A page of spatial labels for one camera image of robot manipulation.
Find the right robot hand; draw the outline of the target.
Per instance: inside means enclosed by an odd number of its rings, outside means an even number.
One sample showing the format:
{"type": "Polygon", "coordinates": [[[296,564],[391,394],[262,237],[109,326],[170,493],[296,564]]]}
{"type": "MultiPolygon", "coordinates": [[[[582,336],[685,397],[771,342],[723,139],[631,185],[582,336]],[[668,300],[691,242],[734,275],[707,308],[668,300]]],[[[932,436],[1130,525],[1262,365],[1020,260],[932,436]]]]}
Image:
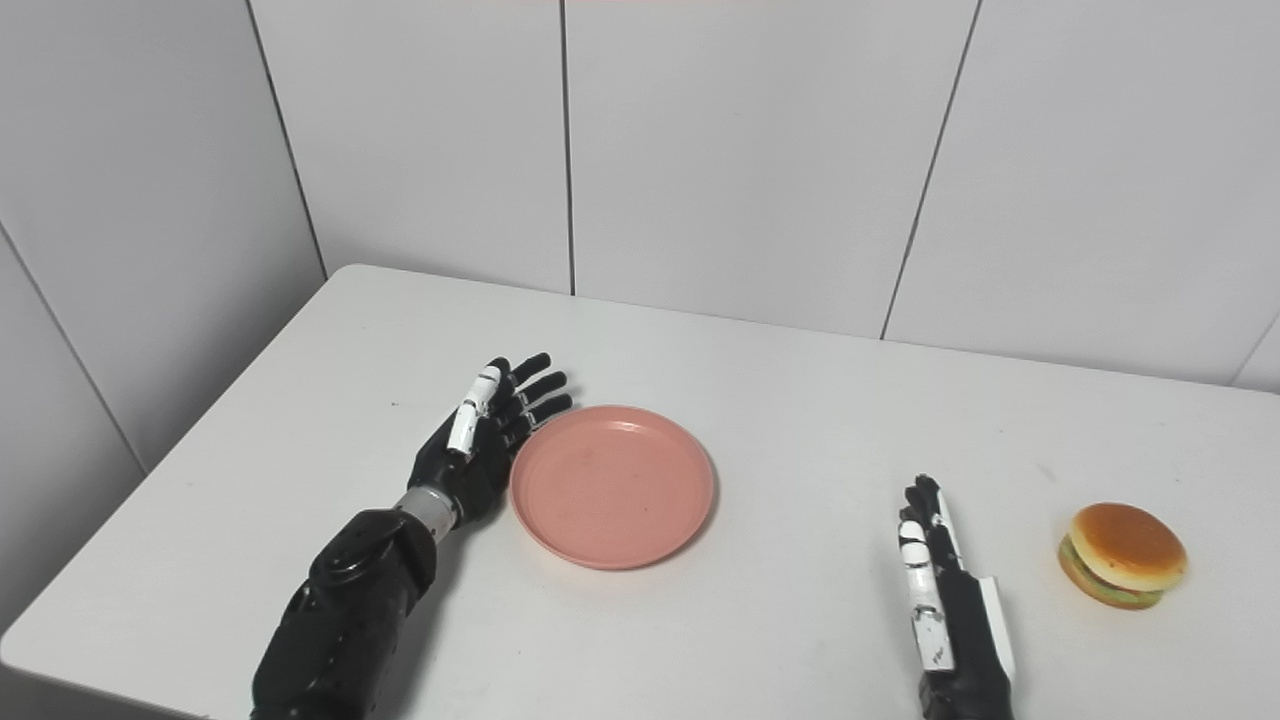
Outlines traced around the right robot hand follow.
{"type": "Polygon", "coordinates": [[[915,477],[899,511],[899,552],[922,662],[924,719],[1011,719],[1015,661],[998,585],[969,573],[937,480],[915,477]]]}

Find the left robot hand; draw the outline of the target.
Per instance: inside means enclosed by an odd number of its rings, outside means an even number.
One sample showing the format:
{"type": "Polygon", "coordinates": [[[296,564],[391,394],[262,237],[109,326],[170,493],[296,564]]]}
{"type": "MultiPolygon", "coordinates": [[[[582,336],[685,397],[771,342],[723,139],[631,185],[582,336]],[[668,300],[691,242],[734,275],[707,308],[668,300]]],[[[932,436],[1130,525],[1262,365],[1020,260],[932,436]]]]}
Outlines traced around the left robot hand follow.
{"type": "Polygon", "coordinates": [[[507,357],[489,361],[416,452],[398,509],[436,539],[485,518],[508,488],[520,450],[573,406],[566,373],[550,365],[547,352],[517,365],[507,357]]]}

